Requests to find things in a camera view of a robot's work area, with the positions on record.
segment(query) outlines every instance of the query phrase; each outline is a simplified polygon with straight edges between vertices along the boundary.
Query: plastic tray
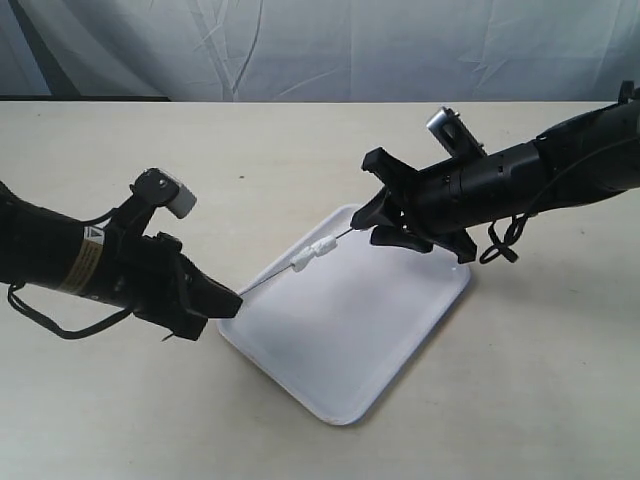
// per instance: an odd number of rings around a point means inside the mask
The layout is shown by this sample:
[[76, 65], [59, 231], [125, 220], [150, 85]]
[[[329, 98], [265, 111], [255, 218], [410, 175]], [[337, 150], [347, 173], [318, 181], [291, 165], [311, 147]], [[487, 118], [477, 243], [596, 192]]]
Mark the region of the plastic tray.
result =
[[[302, 247], [349, 226], [359, 208], [338, 209], [251, 284]], [[357, 421], [462, 293], [467, 266], [435, 248], [428, 255], [369, 245], [352, 232], [338, 248], [245, 295], [220, 333], [321, 420]]]

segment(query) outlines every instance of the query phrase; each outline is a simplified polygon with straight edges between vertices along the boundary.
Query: gray wall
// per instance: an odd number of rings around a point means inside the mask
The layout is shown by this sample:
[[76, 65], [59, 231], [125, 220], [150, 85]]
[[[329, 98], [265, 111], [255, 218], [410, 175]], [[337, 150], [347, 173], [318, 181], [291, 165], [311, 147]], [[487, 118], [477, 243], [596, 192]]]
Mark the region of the gray wall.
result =
[[[84, 95], [611, 100], [640, 81], [637, 0], [18, 1]], [[37, 90], [4, 23], [0, 93]]]

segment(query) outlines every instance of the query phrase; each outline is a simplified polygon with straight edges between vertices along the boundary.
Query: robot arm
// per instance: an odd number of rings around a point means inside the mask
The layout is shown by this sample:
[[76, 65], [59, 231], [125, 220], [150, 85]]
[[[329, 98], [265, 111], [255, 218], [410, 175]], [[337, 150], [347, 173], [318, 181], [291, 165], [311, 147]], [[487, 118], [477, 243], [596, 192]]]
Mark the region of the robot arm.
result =
[[[487, 155], [458, 114], [441, 109], [427, 128], [451, 158], [415, 170], [378, 148], [362, 169], [384, 184], [357, 211], [356, 230], [373, 227], [371, 243], [422, 253], [439, 245], [459, 263], [476, 259], [467, 227], [492, 222], [493, 245], [480, 256], [515, 262], [511, 249], [528, 219], [556, 208], [586, 205], [640, 186], [640, 89], [624, 82], [618, 102], [556, 125], [535, 139]], [[511, 217], [503, 239], [495, 222]]]
[[[242, 299], [198, 270], [180, 253], [179, 240], [162, 232], [143, 235], [157, 208], [184, 218], [196, 202], [191, 192], [156, 168], [140, 175], [131, 192], [120, 207], [80, 222], [35, 207], [0, 183], [0, 282], [10, 285], [9, 303], [65, 339], [93, 335], [133, 313], [197, 340], [209, 318], [234, 317]], [[66, 331], [17, 297], [28, 283], [123, 310], [84, 330]]]

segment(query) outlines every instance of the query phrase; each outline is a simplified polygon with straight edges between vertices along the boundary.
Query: white table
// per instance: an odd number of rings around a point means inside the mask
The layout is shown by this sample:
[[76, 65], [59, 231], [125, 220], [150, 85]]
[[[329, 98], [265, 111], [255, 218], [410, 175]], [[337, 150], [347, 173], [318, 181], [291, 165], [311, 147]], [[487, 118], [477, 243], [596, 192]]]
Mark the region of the white table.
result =
[[[459, 104], [489, 151], [596, 104]], [[0, 179], [76, 218], [146, 167], [199, 197], [149, 229], [240, 288], [336, 207], [379, 188], [379, 145], [445, 158], [433, 104], [0, 104]], [[530, 222], [521, 260], [475, 286], [359, 425], [322, 424], [209, 325], [192, 343], [132, 319], [65, 342], [0, 303], [0, 478], [640, 478], [640, 192]], [[472, 229], [486, 247], [482, 228]], [[68, 328], [112, 309], [31, 287]]]

